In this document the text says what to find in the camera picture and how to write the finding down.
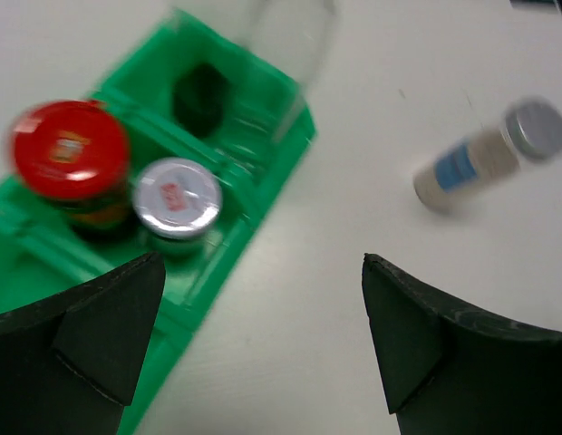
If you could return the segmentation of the white shaker blue label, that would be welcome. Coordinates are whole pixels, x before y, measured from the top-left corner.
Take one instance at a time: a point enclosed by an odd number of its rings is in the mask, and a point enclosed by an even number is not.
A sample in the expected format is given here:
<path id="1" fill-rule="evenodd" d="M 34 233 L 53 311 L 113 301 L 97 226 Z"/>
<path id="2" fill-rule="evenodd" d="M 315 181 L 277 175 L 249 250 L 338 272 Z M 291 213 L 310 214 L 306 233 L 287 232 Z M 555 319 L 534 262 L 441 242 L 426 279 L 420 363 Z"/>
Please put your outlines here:
<path id="1" fill-rule="evenodd" d="M 421 203 L 449 213 L 522 170 L 562 157 L 562 114 L 547 99 L 527 97 L 499 122 L 465 137 L 413 178 Z"/>

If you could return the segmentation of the red cap sauce bottle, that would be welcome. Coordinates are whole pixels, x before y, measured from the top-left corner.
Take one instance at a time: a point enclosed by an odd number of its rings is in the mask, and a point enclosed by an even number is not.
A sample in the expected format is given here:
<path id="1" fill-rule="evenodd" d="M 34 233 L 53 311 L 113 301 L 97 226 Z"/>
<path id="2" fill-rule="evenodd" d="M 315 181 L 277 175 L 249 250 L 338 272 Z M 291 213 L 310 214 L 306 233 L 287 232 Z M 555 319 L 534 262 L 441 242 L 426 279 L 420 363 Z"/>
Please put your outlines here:
<path id="1" fill-rule="evenodd" d="M 99 101 L 35 106 L 6 140 L 15 173 L 78 235 L 117 240 L 131 231 L 131 146 L 121 123 Z"/>

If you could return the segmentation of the glass bottle with dark sauce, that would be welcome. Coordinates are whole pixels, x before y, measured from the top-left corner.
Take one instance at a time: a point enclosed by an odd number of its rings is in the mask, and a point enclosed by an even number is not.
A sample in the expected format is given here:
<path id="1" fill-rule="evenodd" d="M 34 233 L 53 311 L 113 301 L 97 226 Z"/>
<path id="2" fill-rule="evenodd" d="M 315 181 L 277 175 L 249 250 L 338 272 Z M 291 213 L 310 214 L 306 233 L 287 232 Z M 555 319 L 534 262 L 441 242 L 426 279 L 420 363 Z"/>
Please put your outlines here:
<path id="1" fill-rule="evenodd" d="M 229 91 L 229 80 L 216 67 L 200 63 L 175 82 L 172 114 L 191 135 L 207 138 L 223 121 Z"/>

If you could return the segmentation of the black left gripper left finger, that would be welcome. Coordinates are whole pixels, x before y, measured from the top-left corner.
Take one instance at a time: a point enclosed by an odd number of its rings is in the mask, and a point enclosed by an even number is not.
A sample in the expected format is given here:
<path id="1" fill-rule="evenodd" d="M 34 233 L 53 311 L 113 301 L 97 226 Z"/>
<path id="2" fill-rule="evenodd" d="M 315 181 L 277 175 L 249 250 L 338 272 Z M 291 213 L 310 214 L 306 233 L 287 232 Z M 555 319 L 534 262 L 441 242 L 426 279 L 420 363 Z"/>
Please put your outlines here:
<path id="1" fill-rule="evenodd" d="M 132 404 L 166 271 L 148 253 L 0 314 L 0 434 L 114 434 Z"/>

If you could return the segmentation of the clear glass bottle gold spout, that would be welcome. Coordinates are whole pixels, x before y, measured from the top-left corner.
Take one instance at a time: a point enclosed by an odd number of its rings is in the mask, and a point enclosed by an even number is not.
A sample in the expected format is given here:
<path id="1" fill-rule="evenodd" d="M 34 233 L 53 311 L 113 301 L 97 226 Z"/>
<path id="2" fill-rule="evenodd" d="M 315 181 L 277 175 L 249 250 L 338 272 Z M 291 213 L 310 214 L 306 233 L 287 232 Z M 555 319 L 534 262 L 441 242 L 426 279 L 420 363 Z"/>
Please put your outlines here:
<path id="1" fill-rule="evenodd" d="M 224 124 L 223 151 L 256 176 L 305 107 L 330 51 L 335 1 L 258 1 L 242 44 Z"/>

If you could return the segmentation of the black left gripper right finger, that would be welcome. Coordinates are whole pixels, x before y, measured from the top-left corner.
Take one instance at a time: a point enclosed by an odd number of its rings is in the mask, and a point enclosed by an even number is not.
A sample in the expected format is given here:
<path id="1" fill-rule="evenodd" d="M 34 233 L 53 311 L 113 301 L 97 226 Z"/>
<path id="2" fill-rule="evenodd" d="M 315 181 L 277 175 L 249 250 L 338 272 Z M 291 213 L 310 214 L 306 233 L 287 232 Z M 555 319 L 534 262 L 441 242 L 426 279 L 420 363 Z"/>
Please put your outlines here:
<path id="1" fill-rule="evenodd" d="M 376 254 L 363 299 L 403 434 L 562 434 L 562 332 L 427 285 Z"/>

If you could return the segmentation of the white lid spice jar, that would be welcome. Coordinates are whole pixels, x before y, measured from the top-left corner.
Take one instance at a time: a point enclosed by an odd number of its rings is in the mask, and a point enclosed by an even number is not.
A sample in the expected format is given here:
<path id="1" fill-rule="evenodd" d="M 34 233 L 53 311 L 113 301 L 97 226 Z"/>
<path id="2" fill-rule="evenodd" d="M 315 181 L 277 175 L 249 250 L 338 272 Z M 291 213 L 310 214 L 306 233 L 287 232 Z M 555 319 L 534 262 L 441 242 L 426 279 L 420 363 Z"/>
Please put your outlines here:
<path id="1" fill-rule="evenodd" d="M 196 161 L 157 159 L 140 173 L 131 204 L 150 248 L 168 257 L 194 254 L 204 245 L 223 207 L 212 172 Z"/>

